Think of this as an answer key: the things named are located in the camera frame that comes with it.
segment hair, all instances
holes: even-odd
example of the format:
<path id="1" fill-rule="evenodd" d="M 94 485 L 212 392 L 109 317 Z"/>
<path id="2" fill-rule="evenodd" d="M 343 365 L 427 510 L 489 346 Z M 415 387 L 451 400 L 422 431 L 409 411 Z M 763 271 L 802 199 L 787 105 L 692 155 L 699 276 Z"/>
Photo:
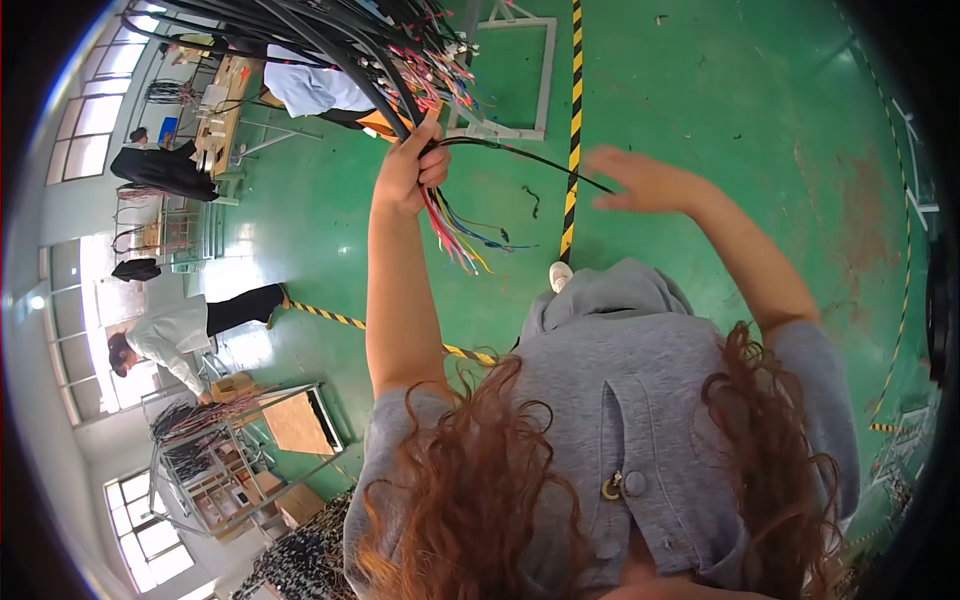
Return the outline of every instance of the hair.
<path id="1" fill-rule="evenodd" d="M 138 127 L 132 132 L 130 132 L 130 141 L 131 142 L 139 141 L 140 138 L 145 136 L 146 134 L 147 134 L 147 128 Z"/>
<path id="2" fill-rule="evenodd" d="M 126 359 L 120 355 L 120 352 L 124 350 L 130 351 L 131 349 L 130 344 L 127 343 L 127 336 L 122 331 L 120 333 L 114 333 L 107 339 L 107 352 L 113 372 L 120 374 L 118 370 L 123 367 L 123 364 L 126 362 Z"/>
<path id="3" fill-rule="evenodd" d="M 826 454 L 809 456 L 799 382 L 771 352 L 750 339 L 746 324 L 736 324 L 719 350 L 726 370 L 707 378 L 701 401 L 725 438 L 718 457 L 751 534 L 742 565 L 743 587 L 775 598 L 799 598 L 809 575 L 810 595 L 825 598 L 829 588 L 825 533 L 831 530 L 839 536 L 831 520 L 836 463 Z M 588 540 L 578 528 L 579 500 L 569 481 L 551 470 L 553 449 L 544 438 L 553 418 L 549 407 L 536 400 L 516 407 L 512 403 L 520 369 L 519 357 L 509 355 L 474 392 L 461 373 L 466 391 L 451 390 L 454 409 L 431 427 L 420 427 L 410 402 L 418 386 L 407 391 L 413 431 L 396 450 L 392 480 L 370 482 L 363 490 L 371 527 L 353 550 L 357 568 L 376 597 L 533 597 L 519 559 L 533 538 L 537 500 L 548 486 L 570 500 L 565 524 L 569 566 L 560 597 L 574 595 L 577 577 L 591 556 Z M 722 396 L 718 391 L 724 388 L 736 392 L 741 401 L 718 400 Z M 550 420 L 539 426 L 533 413 L 543 411 Z M 826 505 L 811 465 L 832 476 L 827 478 Z M 382 493 L 402 494 L 403 501 L 375 501 L 383 499 Z M 393 509 L 399 514 L 388 515 L 388 506 L 401 507 Z M 395 517 L 400 531 L 389 556 L 382 539 L 384 521 Z"/>

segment floor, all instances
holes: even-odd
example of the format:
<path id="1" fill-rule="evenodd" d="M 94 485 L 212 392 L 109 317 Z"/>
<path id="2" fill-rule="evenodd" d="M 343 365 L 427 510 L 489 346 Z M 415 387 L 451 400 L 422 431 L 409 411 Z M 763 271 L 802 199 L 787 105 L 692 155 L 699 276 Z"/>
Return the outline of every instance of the floor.
<path id="1" fill-rule="evenodd" d="M 446 4 L 457 13 L 464 2 Z M 537 15 L 557 16 L 559 27 L 546 140 L 517 145 L 566 164 L 571 5 L 521 4 Z M 529 127 L 543 33 L 481 32 L 477 40 L 481 53 L 473 71 L 491 105 L 488 116 Z M 877 422 L 896 424 L 904 403 L 924 407 L 933 389 L 924 365 L 924 231 L 911 208 L 907 244 L 898 147 L 871 69 L 846 23 L 827 0 L 591 0 L 583 7 L 583 49 L 583 147 L 612 144 L 712 180 L 804 277 L 846 361 L 868 492 L 878 461 L 888 460 L 896 437 L 868 430 L 891 364 Z M 387 143 L 262 107 L 247 106 L 242 116 L 324 139 L 284 140 L 243 163 L 241 203 L 227 211 L 227 257 L 207 263 L 188 293 L 204 291 L 210 300 L 223 300 L 262 283 L 286 281 L 294 300 L 363 320 L 369 198 Z M 906 153 L 896 114 L 895 125 Z M 261 130 L 252 126 L 242 126 L 238 136 L 249 145 L 262 140 Z M 503 152 L 458 147 L 453 154 L 444 192 L 456 210 L 503 227 L 516 244 L 535 247 L 514 253 L 486 249 L 493 275 L 474 276 L 435 250 L 424 225 L 444 341 L 506 352 L 559 255 L 566 177 Z M 696 312 L 721 329 L 749 320 L 743 299 L 690 221 L 595 211 L 589 206 L 594 195 L 581 185 L 574 269 L 604 269 L 633 256 L 670 274 Z M 911 283 L 898 346 L 908 262 Z M 224 336 L 222 345 L 226 360 L 260 381 L 325 382 L 324 399 L 338 428 L 354 442 L 337 464 L 347 473 L 359 472 L 359 442 L 372 410 L 362 331 L 291 310 L 279 316 L 274 329 L 244 325 Z M 452 369 L 456 361 L 447 360 Z M 317 460 L 278 455 L 288 477 Z M 350 480 L 325 469 L 309 483 L 330 496 Z M 858 518 L 850 537 L 874 532 L 894 510 L 888 496 L 876 500 L 865 493 L 868 515 Z"/>

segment yellow and black hazard stripe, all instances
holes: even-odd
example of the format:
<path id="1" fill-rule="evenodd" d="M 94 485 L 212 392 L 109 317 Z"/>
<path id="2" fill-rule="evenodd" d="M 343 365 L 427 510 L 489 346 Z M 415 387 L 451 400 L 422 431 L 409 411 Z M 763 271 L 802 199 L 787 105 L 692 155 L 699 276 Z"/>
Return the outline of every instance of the yellow and black hazard stripe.
<path id="1" fill-rule="evenodd" d="M 897 427 L 886 423 L 870 423 L 868 429 L 871 431 L 882 431 L 883 433 L 910 433 L 915 431 L 917 427 Z"/>
<path id="2" fill-rule="evenodd" d="M 871 431 L 882 431 L 883 433 L 894 433 L 897 431 L 897 427 L 894 425 L 887 425 L 884 423 L 870 423 L 868 427 Z"/>
<path id="3" fill-rule="evenodd" d="M 567 168 L 564 203 L 564 233 L 560 238 L 560 259 L 570 264 L 570 245 L 573 243 L 573 217 L 577 207 L 577 171 L 580 169 L 580 126 L 583 121 L 584 97 L 584 30 L 580 0 L 573 0 L 573 112 L 570 116 L 570 158 Z"/>
<path id="4" fill-rule="evenodd" d="M 450 354 L 453 354 L 454 356 L 459 356 L 460 358 L 475 360 L 485 367 L 492 367 L 496 363 L 492 356 L 484 354 L 483 352 L 464 350 L 463 348 L 457 348 L 456 346 L 450 346 L 449 344 L 444 344 L 444 350 Z"/>
<path id="5" fill-rule="evenodd" d="M 330 319 L 331 321 L 339 321 L 344 325 L 353 325 L 358 329 L 367 328 L 367 324 L 365 324 L 362 321 L 357 321 L 356 319 L 351 319 L 350 317 L 344 317 L 343 315 L 338 315 L 337 313 L 331 313 L 330 311 L 323 310 L 322 308 L 316 308 L 314 306 L 310 306 L 309 304 L 301 304 L 300 302 L 297 302 L 295 300 L 290 300 L 290 304 L 294 308 L 298 308 L 299 310 L 306 311 L 311 315 L 320 315 L 324 319 Z"/>
<path id="6" fill-rule="evenodd" d="M 887 395 L 887 389 L 890 388 L 890 380 L 894 375 L 894 365 L 897 364 L 897 356 L 900 354 L 900 340 L 903 338 L 903 325 L 906 323 L 906 305 L 907 301 L 909 300 L 910 292 L 910 196 L 907 193 L 906 171 L 903 169 L 903 156 L 900 153 L 900 142 L 897 139 L 897 129 L 894 127 L 894 119 L 890 113 L 890 103 L 887 102 L 887 97 L 883 94 L 883 88 L 880 87 L 880 80 L 876 78 L 876 72 L 874 71 L 873 66 L 870 65 L 870 61 L 867 59 L 867 53 L 863 49 L 863 44 L 860 43 L 860 40 L 857 39 L 856 34 L 853 32 L 853 27 L 851 27 L 850 22 L 847 21 L 847 17 L 844 16 L 843 12 L 840 11 L 840 7 L 837 6 L 836 2 L 833 2 L 833 7 L 840 15 L 840 19 L 844 22 L 844 24 L 847 25 L 847 30 L 850 32 L 853 44 L 859 48 L 863 62 L 867 65 L 867 68 L 870 69 L 870 75 L 874 78 L 876 93 L 880 95 L 880 102 L 883 104 L 883 110 L 887 113 L 887 123 L 890 125 L 890 134 L 892 134 L 894 137 L 894 148 L 897 150 L 897 162 L 900 166 L 900 183 L 903 187 L 903 210 L 905 212 L 904 216 L 906 221 L 906 277 L 903 281 L 903 308 L 900 311 L 900 327 L 897 329 L 897 341 L 894 344 L 894 355 L 890 359 L 890 368 L 887 370 L 887 378 L 883 382 L 883 390 L 880 391 L 880 398 L 876 402 L 874 413 L 870 417 L 871 431 L 886 431 L 882 428 L 874 429 L 874 425 L 876 425 L 874 421 L 876 419 L 876 415 L 880 412 L 880 407 L 883 405 L 883 399 Z"/>
<path id="7" fill-rule="evenodd" d="M 309 304 L 304 304 L 302 302 L 297 302 L 295 300 L 290 300 L 290 305 L 299 310 L 310 313 L 311 315 L 318 315 L 324 319 L 330 319 L 331 321 L 338 321 L 344 325 L 352 325 L 358 329 L 366 329 L 367 324 L 358 320 L 351 319 L 350 317 L 345 317 L 343 315 L 338 315 L 337 313 L 330 312 L 328 310 L 323 310 L 322 308 L 317 308 L 316 306 L 310 306 Z M 453 354 L 454 356 L 459 356 L 460 358 L 468 358 L 470 360 L 475 360 L 485 367 L 491 367 L 496 363 L 492 356 L 484 354 L 483 352 L 474 352 L 473 350 L 464 350 L 463 348 L 457 348 L 456 346 L 450 346 L 449 344 L 444 344 L 444 350 Z"/>

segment window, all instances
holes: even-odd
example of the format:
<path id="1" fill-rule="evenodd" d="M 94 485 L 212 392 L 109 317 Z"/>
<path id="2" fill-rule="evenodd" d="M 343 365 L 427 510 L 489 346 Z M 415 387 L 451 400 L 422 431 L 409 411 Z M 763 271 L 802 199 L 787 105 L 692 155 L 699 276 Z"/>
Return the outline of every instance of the window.
<path id="1" fill-rule="evenodd" d="M 154 515 L 167 514 L 167 508 L 156 491 L 151 512 L 147 495 L 150 491 L 148 470 L 111 481 L 104 489 L 113 531 L 140 593 L 193 566 L 193 558 L 174 526 Z"/>
<path id="2" fill-rule="evenodd" d="M 141 10 L 166 12 L 162 7 L 142 4 Z M 149 16 L 137 16 L 131 22 L 150 32 L 159 24 Z M 120 17 L 109 23 L 81 70 L 81 96 L 67 103 L 47 170 L 47 185 L 104 174 L 110 134 L 147 41 L 145 36 L 121 27 Z"/>
<path id="3" fill-rule="evenodd" d="M 74 425 L 131 408 L 161 387 L 156 364 L 137 363 L 127 377 L 110 368 L 107 338 L 146 312 L 140 281 L 110 276 L 116 263 L 112 234 L 87 235 L 44 249 L 50 279 L 47 333 L 60 392 Z"/>

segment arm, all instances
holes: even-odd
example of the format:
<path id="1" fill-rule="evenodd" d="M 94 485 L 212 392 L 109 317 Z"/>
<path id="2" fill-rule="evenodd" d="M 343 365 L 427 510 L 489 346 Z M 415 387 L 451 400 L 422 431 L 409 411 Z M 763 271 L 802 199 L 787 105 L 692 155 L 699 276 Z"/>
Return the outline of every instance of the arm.
<path id="1" fill-rule="evenodd" d="M 800 275 L 739 206 L 706 180 L 690 193 L 685 213 L 720 256 L 764 341 L 769 343 L 785 324 L 820 322 L 817 306 Z"/>
<path id="2" fill-rule="evenodd" d="M 420 223 L 420 184 L 439 185 L 449 152 L 420 152 L 440 126 L 426 120 L 383 161 L 373 190 L 368 235 L 367 365 L 378 397 L 424 382 L 422 389 L 447 397 L 437 309 L 426 274 Z"/>
<path id="3" fill-rule="evenodd" d="M 587 164 L 619 182 L 626 193 L 599 198 L 598 208 L 682 212 L 704 232 L 743 295 L 769 343 L 794 321 L 819 322 L 816 304 L 790 261 L 730 198 L 709 181 L 642 155 L 614 148 Z"/>
<path id="4" fill-rule="evenodd" d="M 159 365 L 167 368 L 167 371 L 174 377 L 186 384 L 190 391 L 197 395 L 197 398 L 204 403 L 209 398 L 209 394 L 204 388 L 204 383 L 200 380 L 190 363 L 183 358 L 183 354 L 177 350 L 177 347 L 157 336 L 141 336 L 137 339 L 137 346 L 143 350 L 143 357 L 149 358 Z"/>

